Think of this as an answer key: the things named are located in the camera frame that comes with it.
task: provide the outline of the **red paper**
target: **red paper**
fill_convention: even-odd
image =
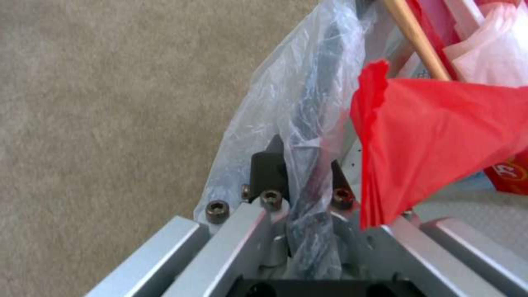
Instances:
[[[363,144],[362,228],[528,147],[528,87],[387,80],[388,69],[363,70],[350,111]]]

